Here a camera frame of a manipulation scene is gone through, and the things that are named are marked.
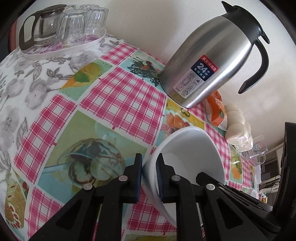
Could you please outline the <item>white square bowl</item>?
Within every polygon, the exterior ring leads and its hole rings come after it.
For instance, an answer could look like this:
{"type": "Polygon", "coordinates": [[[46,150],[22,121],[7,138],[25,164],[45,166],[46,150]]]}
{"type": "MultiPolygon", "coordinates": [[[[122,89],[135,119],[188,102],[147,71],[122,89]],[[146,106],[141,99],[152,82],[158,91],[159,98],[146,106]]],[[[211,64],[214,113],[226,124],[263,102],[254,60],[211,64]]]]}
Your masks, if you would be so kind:
{"type": "Polygon", "coordinates": [[[176,226],[175,204],[163,204],[159,197],[156,161],[163,155],[165,164],[175,173],[196,184],[196,176],[204,172],[225,183],[225,171],[217,147],[209,135],[199,127],[188,126],[169,135],[144,162],[142,167],[142,188],[145,195],[161,215],[176,226]]]}

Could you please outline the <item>white shelf unit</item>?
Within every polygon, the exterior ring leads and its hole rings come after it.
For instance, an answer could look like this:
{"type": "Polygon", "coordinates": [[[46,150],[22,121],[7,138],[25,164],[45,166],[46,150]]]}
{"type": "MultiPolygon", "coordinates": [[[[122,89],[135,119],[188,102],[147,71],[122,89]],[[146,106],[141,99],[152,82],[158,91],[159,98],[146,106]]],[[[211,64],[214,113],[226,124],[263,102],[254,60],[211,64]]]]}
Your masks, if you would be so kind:
{"type": "Polygon", "coordinates": [[[265,153],[266,161],[261,165],[260,193],[274,193],[278,191],[281,179],[281,158],[283,143],[265,153]]]}

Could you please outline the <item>clear glass mug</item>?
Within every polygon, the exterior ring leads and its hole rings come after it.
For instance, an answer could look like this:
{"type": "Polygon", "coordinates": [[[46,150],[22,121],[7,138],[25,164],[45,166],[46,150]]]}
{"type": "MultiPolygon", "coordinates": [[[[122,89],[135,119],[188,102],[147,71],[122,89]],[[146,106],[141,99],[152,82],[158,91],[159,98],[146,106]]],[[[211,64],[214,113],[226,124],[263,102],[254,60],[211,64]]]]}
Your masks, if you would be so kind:
{"type": "Polygon", "coordinates": [[[244,156],[248,161],[251,161],[255,165],[261,165],[265,162],[265,153],[268,151],[266,141],[264,138],[254,138],[253,147],[248,150],[244,156]]]}

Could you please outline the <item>bag of white buns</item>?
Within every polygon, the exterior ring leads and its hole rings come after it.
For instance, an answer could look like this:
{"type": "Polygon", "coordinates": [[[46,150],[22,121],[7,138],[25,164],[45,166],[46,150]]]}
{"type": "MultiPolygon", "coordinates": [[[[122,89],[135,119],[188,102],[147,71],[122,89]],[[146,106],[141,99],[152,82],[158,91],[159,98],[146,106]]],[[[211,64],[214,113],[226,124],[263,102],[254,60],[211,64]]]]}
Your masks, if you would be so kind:
{"type": "Polygon", "coordinates": [[[246,152],[253,148],[251,127],[243,112],[234,104],[225,105],[227,116],[227,130],[225,140],[239,152],[246,152]]]}

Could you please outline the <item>orange snack packet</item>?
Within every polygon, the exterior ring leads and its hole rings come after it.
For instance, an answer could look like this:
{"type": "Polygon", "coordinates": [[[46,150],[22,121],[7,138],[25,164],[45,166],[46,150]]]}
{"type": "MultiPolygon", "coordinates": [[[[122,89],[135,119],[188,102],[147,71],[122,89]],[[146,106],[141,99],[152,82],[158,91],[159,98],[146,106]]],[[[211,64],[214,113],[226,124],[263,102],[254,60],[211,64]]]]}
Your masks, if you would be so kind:
{"type": "Polygon", "coordinates": [[[227,116],[222,97],[218,91],[210,94],[205,100],[206,116],[210,123],[220,129],[226,130],[227,116]]]}

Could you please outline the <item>pink checked picture tablecloth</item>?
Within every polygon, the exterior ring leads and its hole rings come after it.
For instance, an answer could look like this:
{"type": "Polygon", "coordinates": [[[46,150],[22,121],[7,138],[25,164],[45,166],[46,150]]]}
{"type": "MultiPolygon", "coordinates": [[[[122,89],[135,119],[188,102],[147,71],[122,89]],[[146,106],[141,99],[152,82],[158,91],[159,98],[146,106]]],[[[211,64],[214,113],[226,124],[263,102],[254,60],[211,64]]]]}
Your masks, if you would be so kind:
{"type": "Polygon", "coordinates": [[[13,237],[28,240],[84,184],[107,184],[136,153],[147,159],[186,126],[211,137],[226,184],[256,188],[254,168],[209,123],[204,104],[182,108],[157,85],[161,60],[122,43],[98,61],[107,71],[77,100],[56,93],[15,151],[8,181],[1,184],[1,215],[13,237]]]}

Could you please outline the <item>grey floral white cloth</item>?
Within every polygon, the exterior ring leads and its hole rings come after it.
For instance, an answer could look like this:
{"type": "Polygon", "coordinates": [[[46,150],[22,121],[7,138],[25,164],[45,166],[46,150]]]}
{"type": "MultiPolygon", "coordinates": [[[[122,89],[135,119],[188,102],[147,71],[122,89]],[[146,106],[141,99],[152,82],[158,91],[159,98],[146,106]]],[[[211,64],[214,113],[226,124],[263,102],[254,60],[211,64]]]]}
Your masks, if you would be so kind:
{"type": "Polygon", "coordinates": [[[124,43],[106,34],[95,46],[73,54],[29,60],[16,48],[1,62],[1,184],[11,161],[41,109],[56,93],[77,100],[107,71],[99,58],[124,43]]]}

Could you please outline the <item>stainless steel thermos jug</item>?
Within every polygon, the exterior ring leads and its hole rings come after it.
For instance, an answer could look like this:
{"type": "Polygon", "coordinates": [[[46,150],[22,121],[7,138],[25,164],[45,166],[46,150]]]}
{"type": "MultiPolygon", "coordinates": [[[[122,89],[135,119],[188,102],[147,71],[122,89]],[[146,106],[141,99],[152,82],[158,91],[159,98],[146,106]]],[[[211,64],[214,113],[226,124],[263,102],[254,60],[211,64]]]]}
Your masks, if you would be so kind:
{"type": "Polygon", "coordinates": [[[269,57],[259,38],[270,43],[258,20],[246,9],[223,1],[226,13],[196,28],[159,74],[165,93],[177,104],[194,108],[227,83],[244,65],[252,48],[261,55],[257,72],[238,90],[242,94],[267,72],[269,57]]]}

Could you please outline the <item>white round tray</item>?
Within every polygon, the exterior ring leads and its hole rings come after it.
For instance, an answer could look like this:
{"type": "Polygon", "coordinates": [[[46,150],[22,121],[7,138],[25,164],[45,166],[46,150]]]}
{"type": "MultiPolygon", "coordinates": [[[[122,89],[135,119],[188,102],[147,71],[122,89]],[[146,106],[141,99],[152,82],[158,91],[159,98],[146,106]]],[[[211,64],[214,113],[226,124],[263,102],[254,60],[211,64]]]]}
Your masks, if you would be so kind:
{"type": "Polygon", "coordinates": [[[44,60],[91,48],[100,43],[107,33],[106,28],[98,28],[94,34],[89,34],[82,39],[70,42],[58,42],[43,47],[32,46],[28,50],[21,50],[21,53],[29,60],[44,60]]]}

